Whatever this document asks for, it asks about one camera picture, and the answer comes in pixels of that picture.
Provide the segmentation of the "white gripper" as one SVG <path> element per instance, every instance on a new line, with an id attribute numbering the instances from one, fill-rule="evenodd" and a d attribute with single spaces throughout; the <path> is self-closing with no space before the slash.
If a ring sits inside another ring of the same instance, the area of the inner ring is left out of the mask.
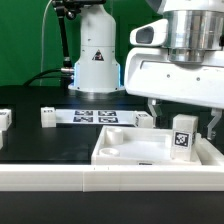
<path id="1" fill-rule="evenodd" d="M 162 115 L 156 99 L 213 108 L 207 125 L 212 140 L 224 109 L 224 51 L 207 51 L 203 62 L 194 64 L 170 62 L 166 49 L 133 48 L 126 59 L 124 85 L 129 94 L 149 98 L 153 117 Z"/>

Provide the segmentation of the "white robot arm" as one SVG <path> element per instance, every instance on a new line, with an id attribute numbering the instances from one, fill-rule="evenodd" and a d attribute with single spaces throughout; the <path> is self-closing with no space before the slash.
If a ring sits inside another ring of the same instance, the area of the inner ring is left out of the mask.
<path id="1" fill-rule="evenodd" d="M 212 109 L 207 137 L 224 111 L 224 0 L 146 0 L 162 18 L 130 33 L 128 93 Z M 72 88 L 111 92 L 119 86 L 114 24 L 101 6 L 82 10 L 81 52 Z"/>

